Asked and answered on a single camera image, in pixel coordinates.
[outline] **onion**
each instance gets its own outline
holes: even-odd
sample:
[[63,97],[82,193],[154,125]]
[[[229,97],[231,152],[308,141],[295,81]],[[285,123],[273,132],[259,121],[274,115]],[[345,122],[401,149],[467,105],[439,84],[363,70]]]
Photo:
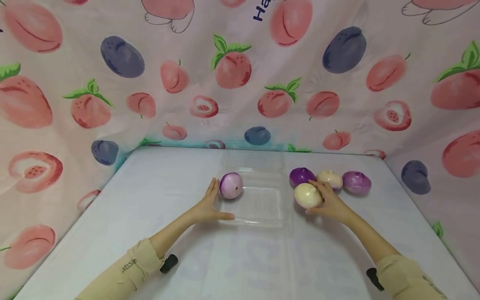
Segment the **onion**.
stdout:
[[228,173],[220,180],[220,194],[225,199],[235,199],[243,189],[243,180],[239,173]]
[[294,187],[302,183],[308,183],[308,180],[316,181],[315,174],[307,168],[296,168],[290,172],[290,182]]
[[317,181],[328,182],[334,190],[340,190],[343,186],[343,178],[332,170],[318,173]]
[[342,176],[344,188],[357,195],[366,195],[372,188],[370,179],[358,171],[349,171]]
[[322,195],[316,187],[309,183],[299,184],[293,191],[293,197],[305,209],[317,207],[322,203]]

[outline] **pink backdrop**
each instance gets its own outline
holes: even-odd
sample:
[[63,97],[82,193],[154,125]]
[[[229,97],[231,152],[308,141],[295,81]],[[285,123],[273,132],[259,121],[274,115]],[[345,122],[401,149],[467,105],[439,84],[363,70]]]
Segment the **pink backdrop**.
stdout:
[[378,155],[480,288],[478,2],[0,0],[0,299],[145,144]]

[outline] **left hand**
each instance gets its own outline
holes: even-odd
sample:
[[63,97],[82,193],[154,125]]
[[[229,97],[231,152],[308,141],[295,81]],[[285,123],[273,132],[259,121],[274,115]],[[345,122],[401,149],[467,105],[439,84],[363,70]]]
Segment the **left hand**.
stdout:
[[187,212],[193,218],[195,223],[212,220],[235,219],[234,214],[221,213],[214,208],[219,183],[220,181],[213,177],[205,193],[205,197]]

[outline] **plastic tray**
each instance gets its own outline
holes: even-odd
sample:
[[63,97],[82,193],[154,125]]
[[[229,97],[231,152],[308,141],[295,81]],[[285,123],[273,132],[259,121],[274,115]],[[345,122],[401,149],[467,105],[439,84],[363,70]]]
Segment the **plastic tray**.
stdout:
[[288,219],[285,200],[285,163],[282,152],[227,150],[219,177],[237,172],[243,179],[242,194],[220,199],[220,210],[235,214],[227,224],[283,227]]

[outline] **table surface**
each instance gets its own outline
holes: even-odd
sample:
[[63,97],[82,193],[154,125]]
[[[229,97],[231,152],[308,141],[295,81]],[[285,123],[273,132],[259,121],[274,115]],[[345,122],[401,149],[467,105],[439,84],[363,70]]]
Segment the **table surface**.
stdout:
[[[73,299],[138,240],[198,202],[222,169],[227,151],[136,150],[15,299]],[[314,172],[365,173],[373,182],[369,195],[359,198],[342,191],[342,199],[402,254],[416,260],[449,299],[480,299],[382,160],[337,154],[283,156],[286,171],[308,167]],[[293,190],[286,191],[285,199],[293,202]],[[190,228],[169,251],[179,264],[166,275],[152,276],[132,299],[390,299],[366,277],[365,271],[374,265],[347,228],[307,217],[293,205],[287,217],[284,228],[218,223]]]

